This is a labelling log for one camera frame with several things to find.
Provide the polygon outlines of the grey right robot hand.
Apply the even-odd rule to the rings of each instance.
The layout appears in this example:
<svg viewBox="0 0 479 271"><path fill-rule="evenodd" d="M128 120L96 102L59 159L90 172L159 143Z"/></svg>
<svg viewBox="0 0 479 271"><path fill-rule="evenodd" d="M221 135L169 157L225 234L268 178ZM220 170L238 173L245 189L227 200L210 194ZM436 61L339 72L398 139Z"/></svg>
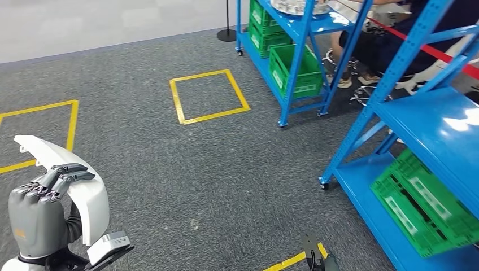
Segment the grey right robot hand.
<svg viewBox="0 0 479 271"><path fill-rule="evenodd" d="M328 257L323 260L323 267L324 271L340 271L337 259L334 255L328 255Z"/></svg>

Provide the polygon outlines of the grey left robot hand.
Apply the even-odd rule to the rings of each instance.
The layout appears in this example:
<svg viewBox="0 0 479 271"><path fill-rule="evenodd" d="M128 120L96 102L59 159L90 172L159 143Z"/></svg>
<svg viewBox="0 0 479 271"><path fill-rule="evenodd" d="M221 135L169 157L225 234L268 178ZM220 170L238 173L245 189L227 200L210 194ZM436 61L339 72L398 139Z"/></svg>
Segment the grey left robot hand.
<svg viewBox="0 0 479 271"><path fill-rule="evenodd" d="M69 217L65 217L61 199L72 183L94 176L81 164L54 165L10 192L9 218L20 257L27 260L47 257L82 236L78 208L72 204Z"/></svg>

